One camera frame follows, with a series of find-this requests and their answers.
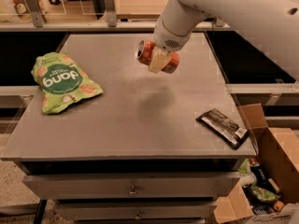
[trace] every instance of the black candy wrapper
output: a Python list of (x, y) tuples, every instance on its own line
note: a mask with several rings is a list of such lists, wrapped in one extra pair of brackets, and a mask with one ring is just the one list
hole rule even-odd
[(238, 149), (249, 136), (248, 130), (239, 127), (216, 108), (202, 114), (196, 121), (204, 123), (223, 138), (232, 149)]

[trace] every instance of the speckled floor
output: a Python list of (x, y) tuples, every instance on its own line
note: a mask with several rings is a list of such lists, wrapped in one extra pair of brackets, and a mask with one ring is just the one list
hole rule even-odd
[[(9, 134), (0, 134), (0, 151), (5, 146)], [(34, 193), (23, 185), (24, 173), (10, 161), (0, 161), (0, 208), (12, 205), (39, 203)], [(31, 224), (35, 215), (1, 217), (0, 224)], [(53, 210), (53, 202), (48, 201), (42, 224), (73, 224), (73, 221), (60, 218)]]

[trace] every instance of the drawer knob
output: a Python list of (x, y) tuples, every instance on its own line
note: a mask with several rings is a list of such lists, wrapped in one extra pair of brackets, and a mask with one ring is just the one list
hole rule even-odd
[(135, 216), (135, 220), (141, 220), (142, 217), (139, 214), (139, 211), (137, 211), (136, 216)]
[(138, 194), (138, 192), (135, 190), (134, 185), (131, 186), (131, 190), (128, 192), (128, 194), (130, 197), (135, 197)]

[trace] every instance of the gray tabletop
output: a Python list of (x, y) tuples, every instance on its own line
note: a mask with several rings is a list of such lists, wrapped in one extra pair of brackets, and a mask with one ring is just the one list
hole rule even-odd
[(243, 122), (225, 89), (204, 34), (193, 34), (172, 74), (152, 74), (135, 59), (148, 34), (71, 35), (62, 52), (104, 93), (57, 116), (41, 113), (38, 90), (7, 142), (2, 159), (69, 161), (240, 157), (255, 154), (250, 139), (232, 150), (195, 119), (218, 108)]

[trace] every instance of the bag of chips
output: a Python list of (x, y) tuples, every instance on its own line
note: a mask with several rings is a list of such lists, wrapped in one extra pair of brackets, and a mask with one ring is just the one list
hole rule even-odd
[(73, 103), (103, 92), (62, 53), (51, 52), (37, 57), (31, 73), (44, 92), (42, 111), (46, 115), (60, 113)]

